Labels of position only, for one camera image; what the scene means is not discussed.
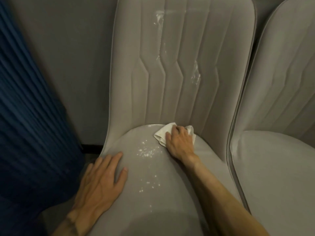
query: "pleated curtain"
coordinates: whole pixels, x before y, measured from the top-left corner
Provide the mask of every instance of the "pleated curtain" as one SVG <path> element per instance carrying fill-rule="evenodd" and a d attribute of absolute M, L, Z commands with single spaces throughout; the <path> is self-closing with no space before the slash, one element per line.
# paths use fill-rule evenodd
<path fill-rule="evenodd" d="M 4 0 L 0 30 L 0 235 L 40 235 L 35 219 L 75 194 L 84 156 Z"/>

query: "gray seat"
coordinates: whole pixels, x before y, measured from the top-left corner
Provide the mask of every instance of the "gray seat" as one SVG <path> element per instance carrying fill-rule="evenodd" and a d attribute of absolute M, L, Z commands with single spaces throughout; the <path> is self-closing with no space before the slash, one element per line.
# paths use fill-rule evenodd
<path fill-rule="evenodd" d="M 314 13 L 315 0 L 286 0 L 270 17 L 231 141 L 249 209 L 271 235 L 315 232 Z"/>
<path fill-rule="evenodd" d="M 226 152 L 254 30 L 251 0 L 119 0 L 101 155 L 122 150 L 129 180 L 90 235 L 208 230 L 183 170 L 153 137 L 161 125 L 150 124 L 193 125 L 196 152 L 240 199 Z"/>

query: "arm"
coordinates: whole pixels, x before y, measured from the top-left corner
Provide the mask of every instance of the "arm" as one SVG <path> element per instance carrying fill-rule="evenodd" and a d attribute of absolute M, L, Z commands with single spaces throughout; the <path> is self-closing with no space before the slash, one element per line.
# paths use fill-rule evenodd
<path fill-rule="evenodd" d="M 114 157 L 107 155 L 104 159 L 99 157 L 94 164 L 89 164 L 73 208 L 53 236 L 86 235 L 97 219 L 112 206 L 123 191 L 128 176 L 128 169 L 124 168 L 117 182 L 114 182 L 115 170 L 122 156 L 121 152 Z"/>
<path fill-rule="evenodd" d="M 173 126 L 172 134 L 166 133 L 166 146 L 186 167 L 208 224 L 212 218 L 223 235 L 269 235 L 194 154 L 192 137 L 184 127 Z"/>

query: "seat backrest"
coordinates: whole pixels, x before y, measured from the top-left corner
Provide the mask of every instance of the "seat backrest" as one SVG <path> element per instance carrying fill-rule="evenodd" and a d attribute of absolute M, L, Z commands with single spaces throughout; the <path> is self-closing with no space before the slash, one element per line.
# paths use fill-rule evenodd
<path fill-rule="evenodd" d="M 104 149 L 132 128 L 176 122 L 224 158 L 254 30 L 252 0 L 119 0 Z"/>
<path fill-rule="evenodd" d="M 295 137 L 315 147 L 315 0 L 286 0 L 261 36 L 235 124 Z"/>

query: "wall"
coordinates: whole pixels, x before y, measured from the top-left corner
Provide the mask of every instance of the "wall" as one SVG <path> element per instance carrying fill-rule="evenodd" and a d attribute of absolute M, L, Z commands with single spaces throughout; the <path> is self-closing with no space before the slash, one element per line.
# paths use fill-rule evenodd
<path fill-rule="evenodd" d="M 283 0 L 254 0 L 258 33 Z M 46 80 L 83 144 L 103 145 L 117 0 L 8 0 Z"/>

